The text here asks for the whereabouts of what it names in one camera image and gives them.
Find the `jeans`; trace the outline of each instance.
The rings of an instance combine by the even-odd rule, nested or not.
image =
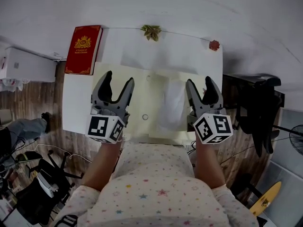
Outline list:
[[[11,146],[14,148],[20,140],[33,140],[41,136],[46,129],[45,119],[18,119],[7,126],[10,131]]]

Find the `wooden floor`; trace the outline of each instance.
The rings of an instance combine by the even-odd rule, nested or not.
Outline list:
[[[40,117],[43,112],[49,112],[53,115],[51,121],[52,132],[29,145],[27,149],[35,149],[37,144],[55,145],[66,151],[80,154],[92,160],[96,153],[97,143],[94,140],[89,140],[84,135],[62,130],[64,66],[64,62],[57,66],[56,82],[54,83],[30,82],[24,85],[22,92],[0,92],[0,109],[11,109],[13,112],[13,119],[34,119]],[[226,86],[227,85],[223,83],[225,96],[227,92],[229,93],[227,96],[233,98],[233,92],[226,90],[226,88],[224,88]],[[228,114],[232,117],[232,121],[235,122],[235,110],[228,110]],[[241,152],[251,146],[253,146],[252,136],[244,134],[240,129],[236,131],[232,137],[219,145],[219,148],[217,149],[218,161],[221,163],[233,154]],[[64,152],[59,149],[40,145],[36,151],[40,153],[45,160],[48,160],[47,153],[49,149],[54,151],[54,160],[60,164]],[[267,160],[268,155],[265,154],[265,152],[263,152],[261,158],[258,158],[255,149],[250,148],[233,156],[225,163],[222,163],[227,186],[230,187],[235,178],[243,173],[253,174],[252,184],[255,185],[264,170]],[[36,166],[37,162],[31,162],[29,165],[31,167]],[[65,171],[80,175],[85,172],[88,165],[89,162],[80,157],[73,156],[72,159],[67,159]],[[32,179],[27,179],[23,175],[23,167],[24,166],[19,170],[18,181],[15,181],[15,183],[20,184],[22,188],[26,187],[32,181]],[[80,184],[79,181],[74,179],[69,179],[69,181],[76,183],[76,186]],[[245,202],[247,197],[248,192],[244,192],[240,199]]]

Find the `black shoe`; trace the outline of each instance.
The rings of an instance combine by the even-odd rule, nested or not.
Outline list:
[[[51,131],[51,128],[50,128],[50,115],[51,114],[49,112],[41,114],[41,118],[44,119],[46,121],[46,123],[47,123],[46,129],[45,129],[45,133],[48,133],[49,131]]]

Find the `person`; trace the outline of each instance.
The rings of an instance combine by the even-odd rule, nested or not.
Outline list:
[[[0,156],[10,154],[16,146],[27,140],[36,140],[43,133],[50,131],[50,114],[43,113],[41,118],[28,120],[18,119],[10,123],[7,127],[0,129]]]
[[[125,142],[116,165],[120,147],[102,144],[53,226],[67,218],[78,227],[258,226],[226,187],[213,146],[197,136],[195,174],[184,147]]]

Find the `black chair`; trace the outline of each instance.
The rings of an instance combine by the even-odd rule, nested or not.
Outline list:
[[[262,154],[262,146],[267,153],[272,154],[271,139],[278,136],[279,131],[272,131],[276,114],[281,106],[282,98],[276,95],[275,87],[281,85],[279,78],[270,78],[254,84],[247,83],[241,87],[237,85],[239,98],[236,106],[236,120],[239,122],[234,129],[241,127],[244,133],[252,134],[259,157]],[[247,110],[247,116],[241,116],[241,107]]]
[[[51,158],[50,155],[52,153],[53,151],[49,151],[48,157],[53,166],[41,159],[38,166],[31,169],[27,166],[26,172],[29,176],[31,172],[36,170],[49,184],[55,184],[57,191],[53,192],[53,197],[51,198],[44,191],[36,177],[27,188],[16,194],[18,200],[16,206],[17,210],[32,225],[37,223],[47,225],[53,208],[58,203],[64,204],[67,201],[70,195],[69,191],[74,186],[74,183],[70,184],[67,181],[67,176],[79,179],[82,178],[82,175],[76,176],[64,171],[64,164],[69,155],[68,153],[64,154],[61,167],[59,167]]]

